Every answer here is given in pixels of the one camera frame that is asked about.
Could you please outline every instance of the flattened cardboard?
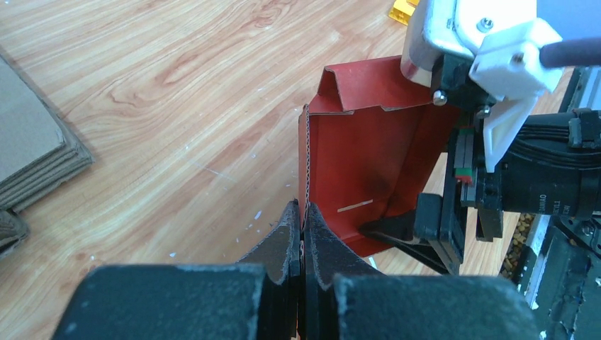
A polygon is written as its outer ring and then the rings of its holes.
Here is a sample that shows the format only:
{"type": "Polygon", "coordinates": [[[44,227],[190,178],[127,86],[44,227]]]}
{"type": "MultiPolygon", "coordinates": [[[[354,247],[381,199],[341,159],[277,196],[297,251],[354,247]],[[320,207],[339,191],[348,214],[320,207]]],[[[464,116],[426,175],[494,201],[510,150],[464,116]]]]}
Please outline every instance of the flattened cardboard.
{"type": "Polygon", "coordinates": [[[0,93],[0,98],[2,98],[1,95],[4,95],[6,100],[13,97],[19,99],[0,103],[0,106],[4,105],[1,107],[3,110],[0,110],[0,113],[3,114],[0,115],[0,123],[6,123],[0,125],[0,132],[11,131],[10,134],[0,135],[2,143],[0,144],[2,146],[0,149],[0,209],[11,208],[13,211],[21,211],[85,170],[94,162],[94,158],[77,136],[8,66],[6,61],[2,60],[2,62],[0,65],[0,89],[3,92],[0,93]],[[52,138],[60,140],[60,143],[52,144],[41,138],[47,135],[48,127],[53,129],[52,138]],[[40,131],[45,133],[41,137],[38,136],[40,131]],[[32,146],[28,144],[30,140],[34,140],[34,149],[38,146],[35,142],[40,140],[43,141],[41,144],[45,144],[47,147],[48,145],[56,146],[48,147],[46,150],[38,147],[36,150],[39,155],[35,158],[31,156],[33,152],[30,150],[32,146]]]}
{"type": "Polygon", "coordinates": [[[92,162],[89,159],[86,162],[82,163],[81,166],[71,170],[71,172],[63,174],[62,177],[56,179],[55,181],[53,181],[50,185],[46,186],[45,188],[38,190],[38,192],[35,193],[34,195],[27,197],[24,200],[12,205],[12,210],[16,213],[19,213],[19,212],[25,210],[28,206],[34,204],[36,201],[40,200],[42,197],[46,196],[48,193],[51,193],[53,190],[58,188],[64,182],[72,179],[73,177],[79,175],[83,170],[89,168],[90,164],[92,164],[92,162]]]}
{"type": "Polygon", "coordinates": [[[12,253],[29,235],[29,227],[19,216],[0,211],[0,259],[12,253]]]}
{"type": "Polygon", "coordinates": [[[415,209],[460,113],[431,102],[400,56],[326,67],[298,124],[301,211],[317,204],[360,256],[390,248],[359,228],[415,209]]]}
{"type": "Polygon", "coordinates": [[[64,144],[38,96],[0,59],[0,186],[64,144]]]}
{"type": "Polygon", "coordinates": [[[0,209],[8,209],[22,200],[34,196],[39,190],[47,188],[50,184],[62,179],[65,174],[70,174],[74,169],[79,169],[81,166],[90,165],[91,163],[91,155],[87,150],[81,147],[78,148],[74,157],[64,161],[50,171],[42,173],[40,178],[25,186],[22,191],[15,191],[12,194],[0,197],[0,209]]]}
{"type": "Polygon", "coordinates": [[[66,145],[55,152],[54,155],[48,157],[47,161],[39,163],[39,165],[34,166],[31,170],[24,172],[23,175],[10,182],[8,188],[0,188],[0,207],[6,207],[6,202],[14,200],[15,196],[28,197],[33,195],[34,193],[30,193],[30,191],[48,186],[57,174],[63,175],[64,172],[70,172],[78,167],[79,162],[85,158],[92,159],[89,151],[69,128],[54,113],[51,113],[51,116],[66,137],[66,145]]]}

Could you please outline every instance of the cardboard box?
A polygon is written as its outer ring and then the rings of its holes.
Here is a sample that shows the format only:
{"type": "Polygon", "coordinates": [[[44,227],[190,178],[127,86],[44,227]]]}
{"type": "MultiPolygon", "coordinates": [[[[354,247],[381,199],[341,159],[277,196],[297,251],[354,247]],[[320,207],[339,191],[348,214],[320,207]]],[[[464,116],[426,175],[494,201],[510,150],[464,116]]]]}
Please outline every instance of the cardboard box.
{"type": "Polygon", "coordinates": [[[326,67],[298,124],[300,211],[317,204],[360,256],[390,248],[358,229],[415,209],[460,113],[431,102],[400,57],[326,67]]]}

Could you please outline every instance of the wooden floor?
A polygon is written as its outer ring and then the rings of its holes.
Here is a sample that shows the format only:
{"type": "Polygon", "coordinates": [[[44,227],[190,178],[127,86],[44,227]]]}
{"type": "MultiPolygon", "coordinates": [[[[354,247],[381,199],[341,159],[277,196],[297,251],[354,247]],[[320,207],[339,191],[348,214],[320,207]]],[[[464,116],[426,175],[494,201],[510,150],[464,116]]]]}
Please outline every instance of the wooden floor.
{"type": "MultiPolygon", "coordinates": [[[[392,3],[1,4],[3,55],[97,158],[24,212],[32,235],[0,262],[1,338],[48,338],[102,264],[240,258],[297,195],[297,117],[323,66],[403,51],[392,3]]],[[[556,110],[558,92],[538,111],[556,110]]],[[[475,242],[471,218],[462,273],[495,275],[509,239],[475,242]]],[[[431,273],[399,251],[374,258],[386,273],[431,273]]]]}

